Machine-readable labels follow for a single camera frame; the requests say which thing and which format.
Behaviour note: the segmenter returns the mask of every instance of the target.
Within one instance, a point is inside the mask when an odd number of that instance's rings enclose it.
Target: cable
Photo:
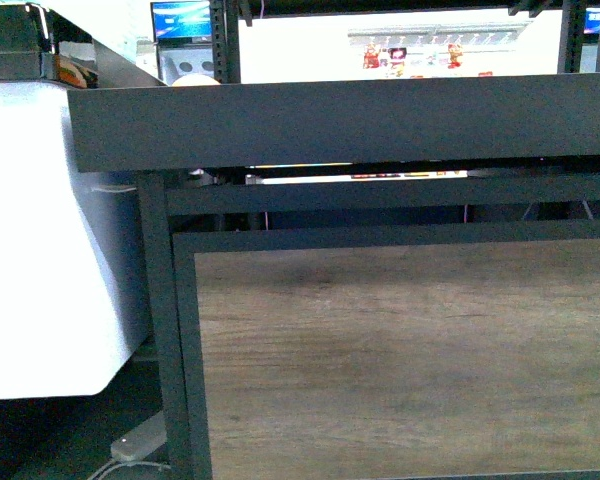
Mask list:
[[[114,471],[116,471],[116,470],[118,470],[118,469],[120,469],[122,467],[135,467],[135,466],[156,467],[156,468],[159,468],[160,470],[162,470],[162,469],[171,470],[171,467],[169,465],[164,464],[164,463],[156,463],[156,462],[125,462],[125,463],[119,463],[118,465],[113,465],[108,470],[105,470],[102,473],[102,476],[98,480],[104,480],[104,478],[108,477],[111,472],[114,472]]]
[[[98,478],[98,475],[100,475],[102,472],[104,472],[105,470],[107,470],[108,468],[110,468],[112,465],[114,465],[116,463],[115,460],[109,460],[107,463],[105,463],[103,466],[101,466],[96,473],[94,473],[93,475],[91,475],[89,478],[87,478],[87,480],[96,480],[96,478]]]
[[[92,192],[101,193],[128,193],[135,192],[138,187],[134,185],[98,185],[91,187]]]

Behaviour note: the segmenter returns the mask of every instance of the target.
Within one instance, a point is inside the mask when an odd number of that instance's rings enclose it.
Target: wood grain surface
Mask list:
[[[217,480],[600,468],[600,241],[202,254]]]

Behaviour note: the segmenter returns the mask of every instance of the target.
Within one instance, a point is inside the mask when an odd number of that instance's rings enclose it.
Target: table leg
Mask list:
[[[192,480],[187,396],[164,179],[158,173],[139,174],[137,185],[167,446],[173,469],[171,478]]]

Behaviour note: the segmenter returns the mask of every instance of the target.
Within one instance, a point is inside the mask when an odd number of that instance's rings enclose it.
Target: dark gray table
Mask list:
[[[187,186],[194,168],[353,162],[578,165],[600,156],[600,74],[71,92],[79,168],[134,171],[174,478],[211,479],[196,253],[600,238],[592,220],[193,231],[186,216],[600,201],[600,173]],[[600,479],[600,472],[472,478]]]

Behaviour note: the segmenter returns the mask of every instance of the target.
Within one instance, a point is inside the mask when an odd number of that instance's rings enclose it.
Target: monitor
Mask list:
[[[208,0],[151,4],[155,40],[211,36]]]
[[[587,35],[600,33],[600,8],[589,7],[584,23],[584,33]]]

